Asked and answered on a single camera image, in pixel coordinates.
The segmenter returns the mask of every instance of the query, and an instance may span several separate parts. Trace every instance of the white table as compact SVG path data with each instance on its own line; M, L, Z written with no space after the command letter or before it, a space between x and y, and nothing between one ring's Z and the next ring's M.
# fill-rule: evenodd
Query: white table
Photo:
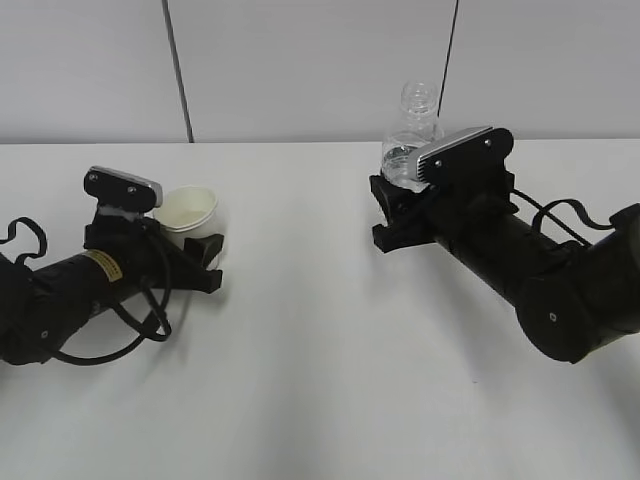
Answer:
M32 266L81 249L93 164L166 191L209 185L227 219L223 289L176 295L168 344L103 367L0 365L2 478L640 478L640 336L556 363L440 247L382 255L367 178L378 144L2 146L0 158L0 225L28 215L49 235ZM640 200L639 158L635 140L525 141L508 166L538 200L575 196L604 220ZM25 232L2 251L33 243ZM131 337L105 314L65 350Z

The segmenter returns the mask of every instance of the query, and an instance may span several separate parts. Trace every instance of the plastic bottle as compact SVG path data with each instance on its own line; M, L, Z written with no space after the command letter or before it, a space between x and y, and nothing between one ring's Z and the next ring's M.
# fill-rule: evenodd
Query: plastic bottle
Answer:
M410 178L407 159L416 148L444 136L438 120L438 87L407 82L402 89L400 112L382 144L382 175L392 184L421 192L426 184Z

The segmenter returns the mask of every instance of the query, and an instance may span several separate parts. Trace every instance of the cup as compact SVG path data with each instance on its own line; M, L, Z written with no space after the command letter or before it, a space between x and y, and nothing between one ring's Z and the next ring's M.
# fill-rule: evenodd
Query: cup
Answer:
M179 249L184 249L185 238L205 238L216 231L218 198L210 189L189 185L167 193L162 206L153 211L153 218L162 226L163 233ZM209 268L218 266L218 257Z

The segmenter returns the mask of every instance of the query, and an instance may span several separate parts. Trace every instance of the label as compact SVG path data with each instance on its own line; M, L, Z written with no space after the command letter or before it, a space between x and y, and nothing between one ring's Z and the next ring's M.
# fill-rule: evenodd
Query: label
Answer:
M113 283L122 278L122 269L120 268L120 265L118 265L118 262L116 262L109 254L102 250L87 250L86 252L83 252L82 255L89 257L100 265L100 268L104 271L109 282Z

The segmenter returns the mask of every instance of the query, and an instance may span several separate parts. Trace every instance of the cable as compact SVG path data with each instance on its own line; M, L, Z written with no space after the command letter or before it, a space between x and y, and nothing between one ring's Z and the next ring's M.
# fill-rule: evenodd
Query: cable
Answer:
M533 217L533 221L531 222L531 228L533 228L536 232L539 232L542 228L542 220L545 216L549 215L549 212L552 208L566 203L571 208L573 208L578 215L578 218L582 223L584 223L587 227L593 228L594 230L613 230L613 225L600 225L599 223L594 222L589 217L587 213L587 209L584 207L582 203L574 198L564 198L561 200L554 200L551 203L548 203L544 207L540 209L538 213Z
M17 235L17 225L18 223L22 223L29 230L31 230L35 236L38 238L38 252L37 253L22 253L16 257L16 265L24 265L24 262L27 258L42 258L47 253L47 235L42 230L42 227L38 225L35 221L31 220L29 217L20 217L13 220L7 227L7 238L0 240L0 245L4 245L5 243L9 243Z
M545 207L542 206L542 204L536 202L533 198L531 198L526 193L521 192L520 190L516 190L514 188L512 190L512 193L515 196L520 197L521 199L523 199L525 202L531 204L533 207L537 208L538 209L538 213L545 208ZM582 245L584 245L585 247L590 247L591 246L591 243L586 238L584 238L581 235L579 235L578 233L576 233L575 230L573 230L571 227L569 227L566 223L564 223L562 220L560 220L554 214L552 214L550 212L546 212L545 215L547 217L549 217L551 219L551 221L553 221L556 225L558 225L562 230L564 230L569 235L571 235L573 238L575 238L578 242L580 242Z
M164 269L164 286L165 286L165 290L164 290L165 294L163 296L163 301L164 301L165 297L168 297L171 295L171 288L172 288L171 287L171 266L169 264L169 260L167 259L167 254L164 252L164 250L162 249L162 246L158 243L158 241L151 236L149 237L149 241L153 245L153 247L156 249L156 251L158 252L162 260L162 265ZM147 303L149 303L149 306L151 307L151 312L149 313L149 315L147 316L144 322L139 322L138 320L136 320L133 317L133 315L131 315L120 303L115 303L114 305L111 306L111 308L127 325L129 325L132 329L134 329L143 337L148 338L149 340L153 340L155 342L165 342L169 338L172 332L171 325L169 324L169 320L167 319L167 312L165 310L166 305L165 307L158 305L158 301L153 296L153 293L147 286L141 283L140 285L138 285L138 287L140 288L140 291L142 292L144 297L147 299ZM153 329L150 329L148 327L148 325L150 324L149 317L152 317L155 320L157 320L157 322L155 322L155 328ZM162 326L162 329L164 330L164 334L160 334L156 331L158 329L158 326Z

